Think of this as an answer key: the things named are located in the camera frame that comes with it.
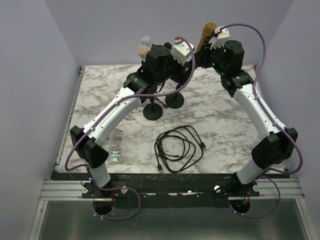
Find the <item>black round-base shockmount stand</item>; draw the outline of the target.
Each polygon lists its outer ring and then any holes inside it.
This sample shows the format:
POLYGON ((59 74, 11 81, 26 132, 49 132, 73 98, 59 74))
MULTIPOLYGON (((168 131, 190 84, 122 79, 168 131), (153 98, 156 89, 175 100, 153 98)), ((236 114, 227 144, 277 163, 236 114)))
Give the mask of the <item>black round-base shockmount stand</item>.
POLYGON ((155 103, 155 99, 151 98, 150 103, 148 103, 143 108, 143 116, 149 121, 159 120, 163 115, 163 108, 155 103))

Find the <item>black round-base clip stand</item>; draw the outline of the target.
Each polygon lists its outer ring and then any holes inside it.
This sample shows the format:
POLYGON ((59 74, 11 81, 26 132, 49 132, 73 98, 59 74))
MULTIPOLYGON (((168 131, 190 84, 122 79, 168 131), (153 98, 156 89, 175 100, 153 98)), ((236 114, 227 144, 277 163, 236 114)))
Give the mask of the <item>black round-base clip stand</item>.
POLYGON ((165 103, 169 108, 179 109, 184 105, 185 99, 183 95, 180 92, 178 92, 176 94, 166 96, 165 103))

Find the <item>pink microphone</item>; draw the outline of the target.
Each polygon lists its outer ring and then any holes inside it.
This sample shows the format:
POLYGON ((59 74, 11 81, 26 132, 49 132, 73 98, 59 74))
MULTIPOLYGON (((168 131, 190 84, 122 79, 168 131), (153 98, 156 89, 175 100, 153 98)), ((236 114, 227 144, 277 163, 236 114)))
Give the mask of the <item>pink microphone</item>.
POLYGON ((140 45, 138 48, 137 48, 137 54, 139 55, 139 57, 142 59, 142 60, 145 60, 146 57, 147 57, 147 54, 148 52, 150 51, 151 49, 145 45, 140 45))

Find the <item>white grey microphone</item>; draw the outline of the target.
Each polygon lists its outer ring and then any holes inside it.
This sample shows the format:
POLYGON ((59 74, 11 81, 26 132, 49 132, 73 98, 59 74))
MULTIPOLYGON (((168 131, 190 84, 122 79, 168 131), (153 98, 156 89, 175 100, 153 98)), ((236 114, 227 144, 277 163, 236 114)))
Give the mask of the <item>white grey microphone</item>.
POLYGON ((144 36, 142 39, 141 39, 141 44, 143 46, 146 46, 148 48, 151 48, 152 47, 152 41, 151 41, 151 38, 149 36, 144 36))

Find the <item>gold microphone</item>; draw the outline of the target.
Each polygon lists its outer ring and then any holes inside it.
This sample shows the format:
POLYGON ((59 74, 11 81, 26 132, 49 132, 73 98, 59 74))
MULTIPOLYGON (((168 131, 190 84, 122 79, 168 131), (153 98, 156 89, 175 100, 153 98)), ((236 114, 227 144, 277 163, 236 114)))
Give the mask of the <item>gold microphone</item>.
POLYGON ((195 53, 199 52, 204 43, 208 42, 214 36, 217 25, 214 22, 208 22, 202 29, 200 41, 197 45, 195 53))

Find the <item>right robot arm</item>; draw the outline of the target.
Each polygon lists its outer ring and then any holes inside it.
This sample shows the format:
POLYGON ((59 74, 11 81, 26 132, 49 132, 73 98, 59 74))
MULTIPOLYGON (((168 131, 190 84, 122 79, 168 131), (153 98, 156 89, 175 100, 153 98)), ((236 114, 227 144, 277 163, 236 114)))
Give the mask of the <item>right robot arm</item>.
POLYGON ((208 41, 196 50, 196 66, 213 68, 221 79, 222 87, 244 109, 255 126, 260 142, 252 149, 251 159, 231 177, 234 191, 252 184, 271 166, 282 163, 292 155, 298 132, 287 128, 269 107, 261 107, 263 98, 254 92, 254 80, 242 69, 244 49, 236 40, 211 48, 208 41))

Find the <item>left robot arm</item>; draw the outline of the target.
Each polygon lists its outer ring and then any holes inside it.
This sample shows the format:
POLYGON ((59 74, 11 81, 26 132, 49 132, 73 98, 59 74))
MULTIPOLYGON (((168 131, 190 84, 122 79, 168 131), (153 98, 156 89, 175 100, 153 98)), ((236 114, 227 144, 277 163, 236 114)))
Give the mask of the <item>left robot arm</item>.
POLYGON ((110 154, 103 148, 106 138, 114 128, 147 98, 158 96, 158 85, 169 79, 182 83, 183 89, 191 81, 196 69, 195 47, 182 41, 171 45, 141 44, 137 54, 141 58, 140 68, 127 76, 113 100, 83 127, 70 130, 71 152, 83 159, 95 185, 105 188, 111 181, 106 161, 110 154))

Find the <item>clear plastic screw box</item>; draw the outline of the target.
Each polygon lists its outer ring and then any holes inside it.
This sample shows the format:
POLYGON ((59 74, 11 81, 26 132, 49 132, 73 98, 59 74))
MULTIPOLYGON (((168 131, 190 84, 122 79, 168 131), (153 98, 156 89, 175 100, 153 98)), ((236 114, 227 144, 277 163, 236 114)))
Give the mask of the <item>clear plastic screw box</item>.
POLYGON ((106 164, 147 164, 152 159, 153 140, 153 129, 149 126, 116 127, 103 142, 109 153, 106 164))

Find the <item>black mounting rail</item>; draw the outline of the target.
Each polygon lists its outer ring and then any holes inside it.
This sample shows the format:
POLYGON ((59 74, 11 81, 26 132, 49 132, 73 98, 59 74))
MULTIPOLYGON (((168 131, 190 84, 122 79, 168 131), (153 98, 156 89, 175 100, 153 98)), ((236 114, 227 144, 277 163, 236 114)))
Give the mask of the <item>black mounting rail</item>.
POLYGON ((101 207, 227 208, 230 200, 260 195, 256 183, 239 187, 229 173, 112 173, 103 190, 90 181, 82 183, 82 198, 101 207))

